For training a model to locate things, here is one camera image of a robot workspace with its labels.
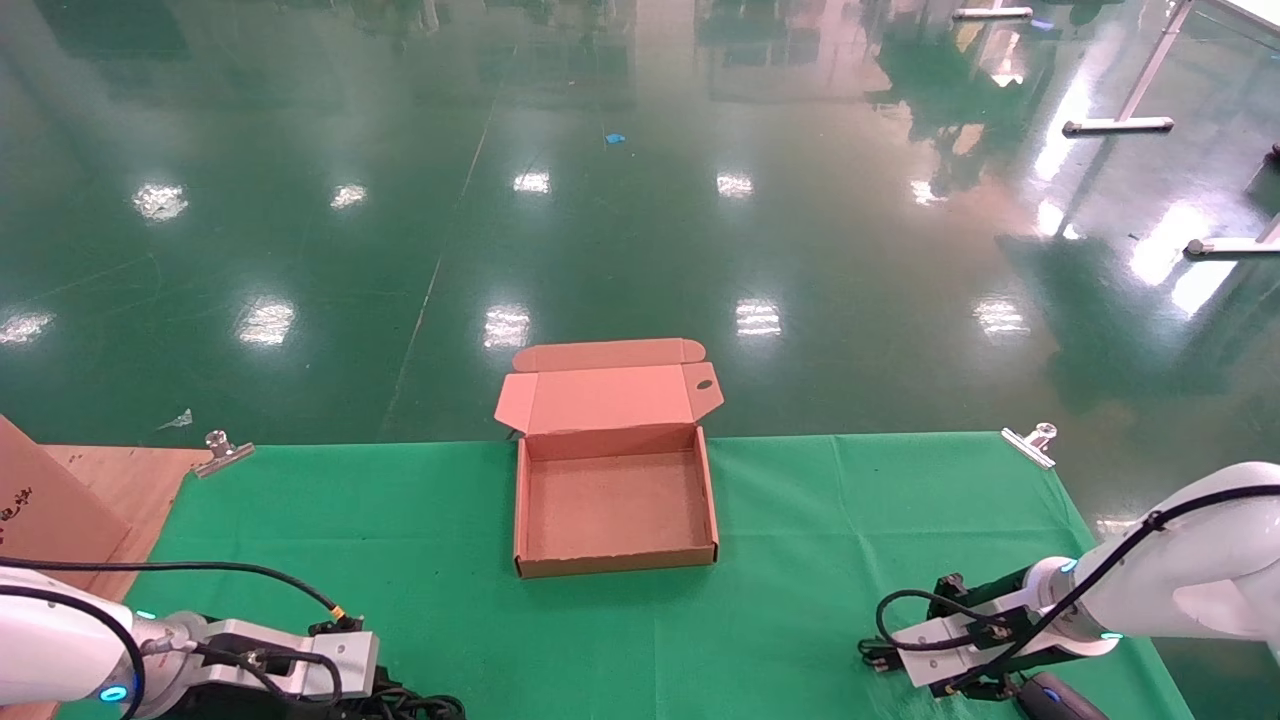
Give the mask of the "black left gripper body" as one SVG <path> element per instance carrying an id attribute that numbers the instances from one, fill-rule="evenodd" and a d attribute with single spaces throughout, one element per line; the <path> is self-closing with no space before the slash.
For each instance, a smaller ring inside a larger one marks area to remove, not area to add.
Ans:
<path id="1" fill-rule="evenodd" d="M 399 719 L 402 702 L 403 684 L 379 664 L 372 670 L 371 693 L 338 701 L 330 710 L 330 719 Z"/>

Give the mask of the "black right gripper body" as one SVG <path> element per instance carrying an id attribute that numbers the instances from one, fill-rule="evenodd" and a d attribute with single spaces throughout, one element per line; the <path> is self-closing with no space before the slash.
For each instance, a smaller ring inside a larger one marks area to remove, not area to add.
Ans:
<path id="1" fill-rule="evenodd" d="M 940 616 L 956 619 L 959 634 L 970 641 L 966 650 L 979 652 L 993 650 L 996 653 L 1002 653 L 1007 644 L 1021 639 L 1039 621 L 1039 597 L 1033 589 L 1029 568 L 983 585 L 966 588 L 969 589 L 966 603 L 955 603 L 942 597 L 940 601 Z M 1011 678 L 1014 696 L 1015 680 L 1024 682 L 1032 669 L 1060 661 L 1062 661 L 1060 650 L 1044 647 L 1034 651 L 1027 644 L 1016 657 L 996 666 L 992 666 L 989 660 L 977 660 L 975 664 L 983 673 L 975 674 L 969 682 L 978 678 L 991 680 Z M 966 674 L 968 671 L 963 671 L 960 678 L 942 682 L 965 683 L 963 679 Z"/>

